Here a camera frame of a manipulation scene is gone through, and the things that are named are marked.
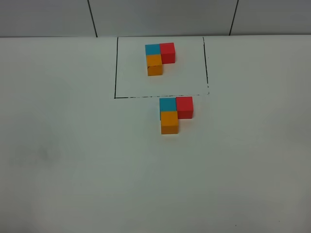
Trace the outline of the orange template block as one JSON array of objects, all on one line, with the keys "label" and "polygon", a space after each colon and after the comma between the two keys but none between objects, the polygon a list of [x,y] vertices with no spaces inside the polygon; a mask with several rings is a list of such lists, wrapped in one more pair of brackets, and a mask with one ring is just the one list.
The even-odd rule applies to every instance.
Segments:
[{"label": "orange template block", "polygon": [[160,54],[147,55],[146,63],[148,76],[157,76],[163,74],[163,64]]}]

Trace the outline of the red template block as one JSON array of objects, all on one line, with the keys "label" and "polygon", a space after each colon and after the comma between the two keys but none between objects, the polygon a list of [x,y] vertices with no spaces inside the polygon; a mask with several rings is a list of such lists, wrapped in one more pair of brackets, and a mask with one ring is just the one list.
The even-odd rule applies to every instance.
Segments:
[{"label": "red template block", "polygon": [[160,54],[163,64],[173,64],[176,61],[174,43],[160,43]]}]

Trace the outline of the blue template block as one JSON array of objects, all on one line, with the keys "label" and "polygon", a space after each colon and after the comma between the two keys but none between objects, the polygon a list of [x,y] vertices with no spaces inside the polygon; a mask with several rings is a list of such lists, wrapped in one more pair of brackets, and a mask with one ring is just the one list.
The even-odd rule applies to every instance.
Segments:
[{"label": "blue template block", "polygon": [[160,44],[147,44],[147,45],[145,45],[145,54],[146,54],[146,56],[161,54]]}]

